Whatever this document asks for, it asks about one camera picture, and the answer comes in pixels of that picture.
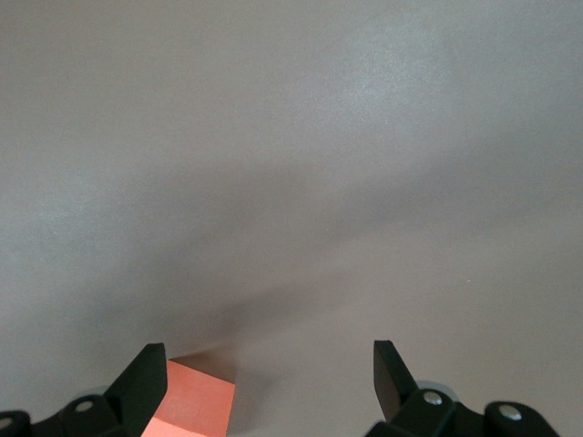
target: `black bracket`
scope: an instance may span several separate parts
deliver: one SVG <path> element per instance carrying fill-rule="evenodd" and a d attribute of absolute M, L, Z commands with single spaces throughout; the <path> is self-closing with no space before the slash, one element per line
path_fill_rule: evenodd
<path fill-rule="evenodd" d="M 367 437 L 558 437 L 532 408 L 497 401 L 484 415 L 437 390 L 419 389 L 391 341 L 374 343 L 374 389 L 386 422 Z"/>
<path fill-rule="evenodd" d="M 41 422 L 0 412 L 0 437 L 139 437 L 167 389 L 163 344 L 149 344 L 103 395 L 83 396 Z"/>

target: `orange block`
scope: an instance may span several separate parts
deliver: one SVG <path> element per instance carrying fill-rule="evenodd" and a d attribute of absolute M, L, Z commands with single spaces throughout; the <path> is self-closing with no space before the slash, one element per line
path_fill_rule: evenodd
<path fill-rule="evenodd" d="M 168 361 L 168 391 L 144 437 L 225 437 L 235 384 Z"/>

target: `gray surface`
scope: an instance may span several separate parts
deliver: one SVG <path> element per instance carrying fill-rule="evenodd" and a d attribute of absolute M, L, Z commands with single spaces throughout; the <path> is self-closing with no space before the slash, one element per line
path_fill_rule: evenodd
<path fill-rule="evenodd" d="M 235 348 L 233 435 L 362 435 L 372 341 L 583 405 L 583 4 L 0 4 L 0 409 Z"/>

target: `black mechanical part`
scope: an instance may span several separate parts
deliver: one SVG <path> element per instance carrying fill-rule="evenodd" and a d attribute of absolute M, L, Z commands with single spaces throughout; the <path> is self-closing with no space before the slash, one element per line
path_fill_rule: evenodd
<path fill-rule="evenodd" d="M 35 424 L 26 412 L 0 412 L 0 437 L 139 437 L 167 388 L 164 345 L 149 344 L 103 395 L 78 398 Z"/>
<path fill-rule="evenodd" d="M 421 390 L 391 341 L 376 341 L 374 389 L 386 422 L 366 437 L 558 437 L 532 408 L 497 401 L 484 415 L 436 390 Z"/>

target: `silver screw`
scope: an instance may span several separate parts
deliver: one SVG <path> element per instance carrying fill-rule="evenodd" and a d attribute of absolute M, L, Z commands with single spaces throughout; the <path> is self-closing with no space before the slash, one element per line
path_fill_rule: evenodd
<path fill-rule="evenodd" d="M 430 403 L 432 405 L 441 405 L 443 403 L 443 399 L 434 391 L 426 391 L 423 395 L 423 399 L 425 402 Z"/>
<path fill-rule="evenodd" d="M 75 407 L 76 412 L 86 412 L 93 406 L 93 401 L 83 401 Z"/>
<path fill-rule="evenodd" d="M 2 419 L 0 419 L 0 430 L 8 428 L 10 425 L 12 425 L 12 422 L 14 422 L 14 419 L 12 417 L 3 417 Z"/>
<path fill-rule="evenodd" d="M 519 421 L 522 419 L 522 414 L 520 414 L 520 411 L 514 408 L 512 405 L 500 405 L 499 410 L 504 417 L 510 419 L 511 421 Z"/>

